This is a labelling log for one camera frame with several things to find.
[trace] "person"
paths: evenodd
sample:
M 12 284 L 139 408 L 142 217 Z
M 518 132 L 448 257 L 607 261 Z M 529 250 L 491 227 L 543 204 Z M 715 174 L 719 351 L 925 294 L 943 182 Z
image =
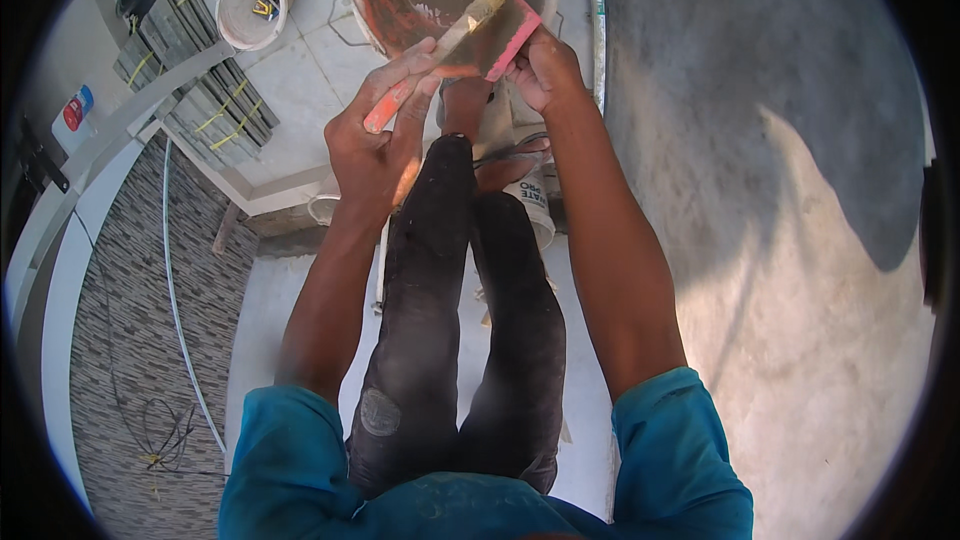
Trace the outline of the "person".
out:
M 371 72 L 324 129 L 342 198 L 290 315 L 274 386 L 246 395 L 221 537 L 749 537 L 753 497 L 731 468 L 710 394 L 687 366 L 664 252 L 575 53 L 544 28 L 534 32 L 508 78 L 543 115 L 549 146 L 542 140 L 474 172 L 471 140 L 491 91 L 479 78 L 442 91 L 443 134 L 421 167 L 426 113 L 441 83 L 435 44 L 427 38 Z M 418 81 L 393 130 L 367 133 L 366 114 L 408 76 Z M 545 150 L 556 161 L 570 265 L 613 403 L 622 462 L 610 523 L 547 496 L 557 475 L 566 330 L 525 210 L 501 191 Z M 400 205 L 379 339 L 344 441 L 340 386 L 360 340 L 380 230 Z M 482 383 L 458 429 L 457 305 L 468 245 L 492 331 Z

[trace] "white wire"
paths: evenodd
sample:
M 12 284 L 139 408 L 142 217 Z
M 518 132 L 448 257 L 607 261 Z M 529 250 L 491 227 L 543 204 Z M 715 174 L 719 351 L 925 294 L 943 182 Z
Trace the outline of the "white wire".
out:
M 197 400 L 199 401 L 199 408 L 203 411 L 203 416 L 206 417 L 206 423 L 210 426 L 210 432 L 213 433 L 213 438 L 216 438 L 217 444 L 220 446 L 220 450 L 224 453 L 227 451 L 227 447 L 224 445 L 223 439 L 220 437 L 220 432 L 217 431 L 217 426 L 213 425 L 213 418 L 210 417 L 210 411 L 207 409 L 207 401 L 204 400 L 204 393 L 200 391 L 200 384 L 197 381 L 197 374 L 193 372 L 193 363 L 190 362 L 190 353 L 186 350 L 186 339 L 184 339 L 184 327 L 181 325 L 180 321 L 180 311 L 177 309 L 177 294 L 174 292 L 174 268 L 173 263 L 170 260 L 170 227 L 167 224 L 167 215 L 169 212 L 169 202 L 170 202 L 170 152 L 173 142 L 170 138 L 167 138 L 167 154 L 163 159 L 163 260 L 166 262 L 167 266 L 167 288 L 170 290 L 170 309 L 174 313 L 174 326 L 176 327 L 176 335 L 179 337 L 180 341 L 180 351 L 183 353 L 183 361 L 186 363 L 186 371 L 190 374 L 190 382 L 193 383 L 193 390 L 197 392 Z

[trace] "blue shirt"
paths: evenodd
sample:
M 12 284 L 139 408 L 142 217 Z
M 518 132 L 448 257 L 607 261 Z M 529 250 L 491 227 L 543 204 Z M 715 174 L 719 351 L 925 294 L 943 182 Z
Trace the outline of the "blue shirt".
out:
M 340 415 L 297 386 L 246 395 L 222 538 L 749 538 L 754 501 L 730 466 L 714 401 L 678 367 L 613 406 L 621 465 L 613 523 L 518 479 L 428 474 L 365 502 L 347 481 Z

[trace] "orange brush handle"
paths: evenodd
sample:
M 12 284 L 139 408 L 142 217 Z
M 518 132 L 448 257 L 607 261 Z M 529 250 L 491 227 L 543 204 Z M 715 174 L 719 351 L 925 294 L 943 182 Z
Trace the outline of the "orange brush handle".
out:
M 409 77 L 404 77 L 393 84 L 393 87 L 383 94 L 383 97 L 376 102 L 373 110 L 363 120 L 364 129 L 370 134 L 382 132 L 383 128 L 390 123 L 390 120 L 401 110 L 403 103 L 412 94 L 414 94 L 414 85 Z

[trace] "forearm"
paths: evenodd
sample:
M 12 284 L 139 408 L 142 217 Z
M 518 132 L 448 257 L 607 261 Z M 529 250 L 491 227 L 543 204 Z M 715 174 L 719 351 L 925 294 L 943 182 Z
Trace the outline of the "forearm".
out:
M 600 112 L 576 92 L 544 111 L 586 326 L 614 401 L 687 363 L 673 282 L 630 191 Z
M 312 390 L 334 407 L 356 355 L 382 222 L 338 205 L 283 334 L 276 384 Z

